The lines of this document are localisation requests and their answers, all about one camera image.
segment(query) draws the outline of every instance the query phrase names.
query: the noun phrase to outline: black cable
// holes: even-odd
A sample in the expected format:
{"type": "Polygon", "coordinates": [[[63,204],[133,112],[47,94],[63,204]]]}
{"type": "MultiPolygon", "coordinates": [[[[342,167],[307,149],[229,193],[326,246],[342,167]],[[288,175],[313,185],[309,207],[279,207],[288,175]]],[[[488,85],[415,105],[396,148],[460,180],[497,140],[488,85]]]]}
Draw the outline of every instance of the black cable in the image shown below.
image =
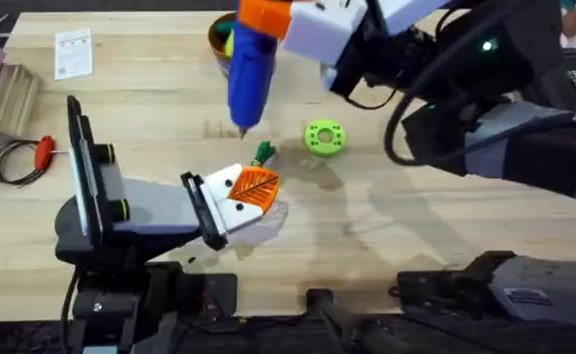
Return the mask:
{"type": "Polygon", "coordinates": [[[74,288],[76,288],[79,282],[79,269],[75,266],[74,272],[72,273],[72,278],[68,284],[68,291],[65,293],[65,299],[63,300],[63,307],[61,308],[61,352],[63,354],[70,354],[70,348],[68,344],[68,315],[70,313],[70,303],[72,302],[72,295],[74,294],[74,288]]]}
{"type": "Polygon", "coordinates": [[[434,164],[441,164],[445,161],[448,161],[452,158],[459,157],[469,152],[476,151],[478,149],[484,148],[488,145],[491,145],[499,140],[509,137],[511,134],[500,134],[499,139],[495,137],[489,138],[485,142],[478,142],[472,146],[464,147],[458,149],[454,152],[447,153],[443,156],[438,156],[435,158],[431,158],[425,161],[418,161],[414,159],[404,158],[395,152],[394,148],[394,138],[395,138],[395,131],[397,130],[397,126],[399,125],[400,121],[404,117],[406,110],[410,106],[413,99],[417,96],[419,92],[421,92],[424,87],[432,82],[432,78],[436,76],[438,72],[443,70],[446,64],[449,62],[463,49],[467,47],[477,36],[482,34],[485,30],[489,29],[490,27],[494,26],[498,22],[502,21],[506,16],[511,14],[517,6],[520,6],[520,2],[518,1],[507,1],[507,4],[503,7],[500,7],[497,11],[490,13],[485,19],[477,24],[470,30],[466,31],[463,35],[461,35],[456,41],[454,41],[443,53],[438,55],[431,63],[427,66],[424,71],[418,76],[418,78],[413,82],[410,88],[404,94],[401,101],[395,107],[393,114],[386,125],[386,129],[384,131],[384,151],[388,158],[390,158],[393,162],[402,165],[402,166],[423,166],[423,165],[434,165],[434,164]]]}
{"type": "Polygon", "coordinates": [[[24,186],[27,186],[28,184],[36,181],[41,176],[43,176],[43,174],[46,172],[46,170],[48,168],[47,166],[45,167],[45,169],[41,169],[41,170],[40,169],[34,169],[28,175],[26,175],[24,177],[20,177],[20,178],[15,179],[15,180],[9,180],[8,178],[6,178],[4,176],[4,162],[6,161],[6,158],[9,156],[9,154],[11,152],[13,152],[14,150],[21,148],[21,147],[36,148],[38,143],[39,143],[38,141],[31,141],[31,140],[14,140],[14,141],[10,141],[8,143],[0,145],[0,183],[12,185],[12,186],[24,187],[24,186]]]}
{"type": "Polygon", "coordinates": [[[323,309],[318,309],[318,315],[323,319],[323,323],[325,324],[325,328],[327,329],[327,333],[331,337],[332,342],[334,343],[334,348],[338,352],[338,354],[346,354],[347,352],[343,348],[343,344],[340,341],[340,337],[334,328],[334,324],[331,322],[329,317],[325,314],[323,309]]]}
{"type": "Polygon", "coordinates": [[[364,109],[364,110],[378,110],[378,109],[382,108],[383,106],[385,106],[386,104],[388,104],[388,102],[390,102],[390,100],[393,99],[393,96],[395,95],[395,93],[397,93],[397,88],[394,89],[393,92],[390,93],[390,96],[386,99],[385,102],[383,102],[377,106],[366,106],[362,103],[359,103],[359,102],[353,100],[349,96],[345,97],[345,102],[353,105],[356,108],[360,108],[360,109],[364,109]]]}
{"type": "Polygon", "coordinates": [[[457,8],[452,7],[451,9],[447,10],[443,16],[441,16],[440,20],[436,24],[436,29],[434,30],[434,35],[438,38],[441,35],[441,31],[443,30],[443,26],[445,25],[445,21],[452,16],[453,13],[458,10],[457,8]]]}
{"type": "Polygon", "coordinates": [[[481,342],[480,340],[476,340],[476,339],[474,339],[474,338],[470,338],[470,337],[468,337],[467,335],[463,335],[463,334],[460,334],[460,333],[458,333],[458,332],[455,332],[455,331],[452,331],[452,330],[443,328],[443,327],[441,327],[440,325],[437,325],[437,324],[433,324],[433,323],[429,323],[429,322],[426,322],[426,321],[414,319],[414,318],[408,317],[408,316],[406,316],[406,315],[397,315],[397,317],[400,318],[400,319],[402,319],[402,320],[404,320],[404,321],[406,321],[406,322],[413,323],[413,324],[415,324],[415,325],[421,325],[421,326],[424,326],[424,327],[426,327],[426,328],[430,328],[430,329],[439,331],[439,332],[441,332],[441,333],[443,333],[443,334],[446,334],[446,335],[449,335],[449,336],[451,336],[451,337],[453,337],[453,338],[456,338],[456,339],[458,339],[458,340],[460,340],[460,341],[462,341],[462,342],[465,342],[465,343],[474,345],[474,346],[476,346],[476,347],[478,347],[478,348],[481,348],[481,349],[483,349],[483,350],[490,351],[490,352],[492,352],[492,353],[498,353],[498,354],[508,353],[507,351],[504,351],[504,350],[498,349],[498,348],[496,348],[496,347],[494,347],[494,346],[492,346],[492,345],[483,343],[483,342],[481,342]]]}

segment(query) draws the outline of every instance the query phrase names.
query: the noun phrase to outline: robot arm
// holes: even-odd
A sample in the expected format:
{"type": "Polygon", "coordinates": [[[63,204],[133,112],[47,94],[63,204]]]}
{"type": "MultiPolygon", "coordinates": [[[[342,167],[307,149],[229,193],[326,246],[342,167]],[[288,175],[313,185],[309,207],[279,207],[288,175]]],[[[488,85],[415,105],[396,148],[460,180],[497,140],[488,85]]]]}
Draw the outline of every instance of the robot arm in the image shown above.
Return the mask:
{"type": "Polygon", "coordinates": [[[403,90],[384,133],[395,163],[576,198],[576,50],[560,47],[558,2],[242,0],[238,21],[321,62],[345,98],[361,79],[403,90]],[[439,7],[470,11],[436,35],[413,27],[439,7]],[[402,121],[414,98],[428,104],[402,121]],[[400,123],[413,159],[393,149],[400,123]]]}

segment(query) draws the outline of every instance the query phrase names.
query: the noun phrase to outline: white paper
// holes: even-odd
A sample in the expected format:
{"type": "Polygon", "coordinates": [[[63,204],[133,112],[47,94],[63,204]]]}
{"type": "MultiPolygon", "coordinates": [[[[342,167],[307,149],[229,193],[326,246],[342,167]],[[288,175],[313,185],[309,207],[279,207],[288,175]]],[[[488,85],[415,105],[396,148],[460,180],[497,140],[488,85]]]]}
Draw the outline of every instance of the white paper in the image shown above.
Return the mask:
{"type": "Polygon", "coordinates": [[[54,80],[89,75],[92,71],[91,31],[79,29],[56,33],[54,80]]]}

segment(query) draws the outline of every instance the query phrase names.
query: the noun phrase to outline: small green part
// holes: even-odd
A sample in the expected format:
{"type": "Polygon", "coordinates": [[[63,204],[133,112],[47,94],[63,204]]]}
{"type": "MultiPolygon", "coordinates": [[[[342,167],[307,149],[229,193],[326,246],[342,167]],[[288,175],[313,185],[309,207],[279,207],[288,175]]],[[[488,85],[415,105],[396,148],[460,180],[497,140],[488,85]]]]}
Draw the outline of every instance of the small green part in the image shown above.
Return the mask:
{"type": "Polygon", "coordinates": [[[270,142],[262,142],[258,146],[256,158],[251,162],[252,166],[263,166],[271,157],[275,155],[277,148],[270,142]]]}
{"type": "Polygon", "coordinates": [[[304,143],[312,154],[331,157],[345,148],[347,135],[343,127],[330,119],[311,122],[304,132],[304,143]]]}

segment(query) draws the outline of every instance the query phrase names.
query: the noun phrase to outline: blue glue gun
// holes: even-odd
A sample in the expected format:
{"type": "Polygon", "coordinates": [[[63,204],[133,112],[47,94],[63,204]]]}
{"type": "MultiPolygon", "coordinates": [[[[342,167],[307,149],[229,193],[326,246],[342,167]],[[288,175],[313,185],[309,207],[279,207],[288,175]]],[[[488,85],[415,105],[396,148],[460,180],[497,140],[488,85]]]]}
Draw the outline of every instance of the blue glue gun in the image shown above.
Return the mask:
{"type": "Polygon", "coordinates": [[[234,49],[229,68],[231,121],[240,128],[240,138],[261,118],[275,67],[277,39],[234,24],[234,49]]]}

